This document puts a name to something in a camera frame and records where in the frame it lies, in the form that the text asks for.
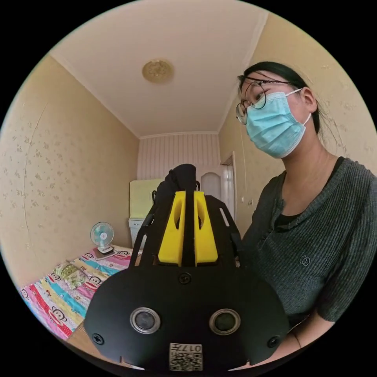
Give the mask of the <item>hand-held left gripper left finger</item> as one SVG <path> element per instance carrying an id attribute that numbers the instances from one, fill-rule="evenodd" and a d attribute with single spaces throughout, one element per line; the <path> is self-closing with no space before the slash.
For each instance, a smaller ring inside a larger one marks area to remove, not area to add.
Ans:
<path id="1" fill-rule="evenodd" d="M 185 232 L 186 192 L 175 193 L 158 253 L 161 264 L 181 264 Z"/>

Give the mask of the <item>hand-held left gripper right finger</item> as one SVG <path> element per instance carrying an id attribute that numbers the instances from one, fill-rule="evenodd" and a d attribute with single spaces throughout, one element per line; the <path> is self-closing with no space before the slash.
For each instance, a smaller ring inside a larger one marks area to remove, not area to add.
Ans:
<path id="1" fill-rule="evenodd" d="M 218 260 L 218 252 L 205 195 L 195 191 L 193 198 L 195 264 L 214 264 Z"/>

